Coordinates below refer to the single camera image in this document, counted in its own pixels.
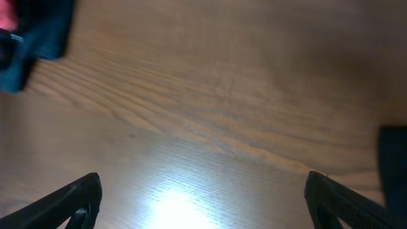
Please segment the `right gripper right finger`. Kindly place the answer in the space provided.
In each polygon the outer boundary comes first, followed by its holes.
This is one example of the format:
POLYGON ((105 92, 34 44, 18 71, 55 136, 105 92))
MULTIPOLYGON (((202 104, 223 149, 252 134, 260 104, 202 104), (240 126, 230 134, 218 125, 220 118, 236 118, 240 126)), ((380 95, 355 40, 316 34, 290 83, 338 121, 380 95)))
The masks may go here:
POLYGON ((323 174, 308 173, 304 196, 316 229, 406 228, 406 220, 323 174))

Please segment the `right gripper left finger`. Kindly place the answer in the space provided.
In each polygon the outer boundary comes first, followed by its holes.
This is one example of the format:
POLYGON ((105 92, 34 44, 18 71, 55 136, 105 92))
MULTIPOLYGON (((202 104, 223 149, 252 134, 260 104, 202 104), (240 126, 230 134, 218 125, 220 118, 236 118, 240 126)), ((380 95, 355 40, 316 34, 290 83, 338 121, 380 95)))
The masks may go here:
POLYGON ((102 200, 98 173, 89 173, 57 191, 1 218, 1 228, 92 229, 95 226, 102 200))

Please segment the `red-orange t-shirt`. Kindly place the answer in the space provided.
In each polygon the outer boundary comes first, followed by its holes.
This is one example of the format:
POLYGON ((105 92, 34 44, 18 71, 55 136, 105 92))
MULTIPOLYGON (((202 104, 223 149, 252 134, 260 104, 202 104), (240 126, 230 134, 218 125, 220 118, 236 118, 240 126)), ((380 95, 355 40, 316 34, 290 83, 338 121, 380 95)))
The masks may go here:
POLYGON ((18 27, 17 1, 1 0, 0 10, 1 29, 15 31, 18 27))

